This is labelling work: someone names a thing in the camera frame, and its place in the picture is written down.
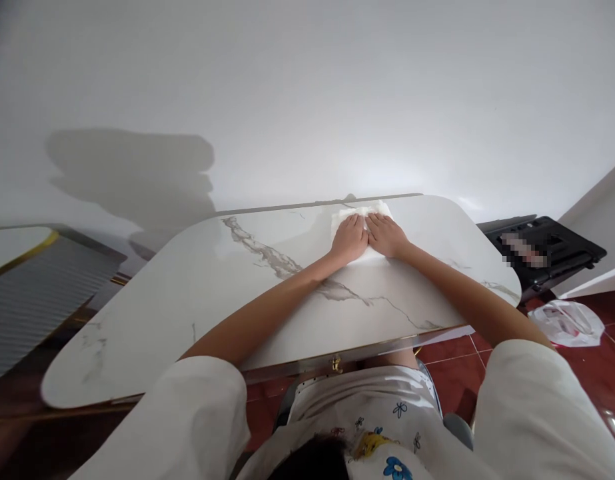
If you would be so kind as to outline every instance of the person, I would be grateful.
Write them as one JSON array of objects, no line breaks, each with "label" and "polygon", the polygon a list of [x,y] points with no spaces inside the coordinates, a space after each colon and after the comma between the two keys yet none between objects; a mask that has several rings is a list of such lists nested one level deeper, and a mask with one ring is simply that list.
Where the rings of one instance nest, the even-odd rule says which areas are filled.
[{"label": "person", "polygon": [[237,367],[368,244],[418,269],[494,347],[478,396],[473,451],[443,427],[429,378],[405,351],[306,381],[287,424],[239,479],[615,479],[615,440],[549,340],[379,214],[343,221],[327,255],[199,339],[73,477],[228,479],[249,440]]}]

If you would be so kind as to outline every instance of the tissue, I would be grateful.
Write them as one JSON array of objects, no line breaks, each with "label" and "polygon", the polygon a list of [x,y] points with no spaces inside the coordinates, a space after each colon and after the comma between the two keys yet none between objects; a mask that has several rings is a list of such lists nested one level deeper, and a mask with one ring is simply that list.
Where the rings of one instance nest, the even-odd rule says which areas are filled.
[{"label": "tissue", "polygon": [[[336,235],[336,230],[338,230],[338,226],[342,223],[342,221],[345,220],[350,215],[354,215],[355,213],[358,213],[359,215],[362,215],[363,217],[366,217],[369,213],[381,213],[389,217],[392,216],[391,212],[389,211],[389,207],[387,207],[387,204],[382,200],[378,200],[372,203],[371,205],[368,205],[365,207],[340,210],[338,213],[335,213],[334,215],[332,215],[332,240],[334,240],[334,236]],[[354,260],[352,263],[358,263],[358,262],[366,261],[369,259],[376,259],[376,258],[382,258],[382,257],[384,257],[383,254],[378,253],[372,247],[368,246],[367,250],[365,250],[365,252],[358,259]]]}]

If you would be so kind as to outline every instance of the marble table top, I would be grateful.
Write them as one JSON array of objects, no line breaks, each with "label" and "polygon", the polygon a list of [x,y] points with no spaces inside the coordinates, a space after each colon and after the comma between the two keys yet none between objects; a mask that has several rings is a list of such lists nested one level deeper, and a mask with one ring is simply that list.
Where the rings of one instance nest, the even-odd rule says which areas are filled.
[{"label": "marble table top", "polygon": [[[371,202],[208,219],[172,239],[52,362],[41,387],[58,408],[136,395],[198,338],[324,255],[332,214]],[[408,238],[516,306],[520,282],[452,201],[386,201]],[[415,269],[384,257],[325,281],[242,370],[463,325]]]}]

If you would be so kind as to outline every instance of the white shirt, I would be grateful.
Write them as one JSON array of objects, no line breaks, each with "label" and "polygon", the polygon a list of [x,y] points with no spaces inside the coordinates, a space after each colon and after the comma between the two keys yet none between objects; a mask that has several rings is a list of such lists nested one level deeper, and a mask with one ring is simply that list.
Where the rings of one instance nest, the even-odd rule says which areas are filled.
[{"label": "white shirt", "polygon": [[[239,371],[212,357],[174,364],[72,478],[224,480],[249,440]],[[351,479],[615,479],[615,440],[571,368],[523,340],[492,353],[474,451],[443,427],[419,371],[379,367],[297,394],[286,427],[239,480],[266,479],[315,433],[343,436]]]}]

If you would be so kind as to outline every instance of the black case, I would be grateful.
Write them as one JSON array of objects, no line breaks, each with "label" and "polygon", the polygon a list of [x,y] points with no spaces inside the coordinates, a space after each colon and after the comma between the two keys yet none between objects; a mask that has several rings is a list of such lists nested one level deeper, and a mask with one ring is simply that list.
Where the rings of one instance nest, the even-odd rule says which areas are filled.
[{"label": "black case", "polygon": [[[534,250],[548,259],[548,266],[532,268],[502,242],[503,233],[515,233]],[[549,217],[517,223],[501,229],[485,232],[503,257],[510,263],[520,279],[525,302],[553,286],[565,281],[583,268],[594,268],[607,251],[579,234],[563,227]]]}]

